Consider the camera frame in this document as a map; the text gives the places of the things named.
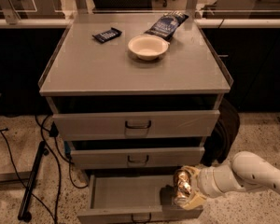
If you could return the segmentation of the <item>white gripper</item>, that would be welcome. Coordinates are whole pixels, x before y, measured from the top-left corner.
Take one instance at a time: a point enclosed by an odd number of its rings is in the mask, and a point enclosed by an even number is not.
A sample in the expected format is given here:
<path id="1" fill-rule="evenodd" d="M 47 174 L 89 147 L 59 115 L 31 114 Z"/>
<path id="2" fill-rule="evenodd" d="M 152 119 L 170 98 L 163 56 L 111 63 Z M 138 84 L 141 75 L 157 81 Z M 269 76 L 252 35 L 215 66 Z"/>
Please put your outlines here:
<path id="1" fill-rule="evenodd" d="M 189 185 L 197 182 L 200 190 L 200 192 L 194 191 L 181 202 L 179 206 L 185 210 L 192 210 L 203 205 L 206 202 L 206 196 L 216 198 L 231 191 L 246 191 L 245 182 L 234 173 L 229 165 L 203 168 L 201 171 L 193 166 L 183 166 L 180 181 Z"/>

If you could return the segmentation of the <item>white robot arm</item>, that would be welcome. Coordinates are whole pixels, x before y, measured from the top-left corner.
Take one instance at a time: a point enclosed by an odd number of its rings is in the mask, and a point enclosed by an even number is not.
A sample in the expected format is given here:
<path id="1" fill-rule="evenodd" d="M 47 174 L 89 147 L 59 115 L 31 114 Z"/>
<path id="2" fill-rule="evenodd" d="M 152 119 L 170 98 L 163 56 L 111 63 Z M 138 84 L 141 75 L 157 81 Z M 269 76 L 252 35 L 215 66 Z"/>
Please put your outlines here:
<path id="1" fill-rule="evenodd" d="M 185 210 L 203 205 L 207 198 L 227 192 L 249 192 L 261 188 L 280 195 L 280 170 L 260 156 L 242 151 L 229 164 L 198 169 L 183 166 L 175 171 L 174 202 Z"/>

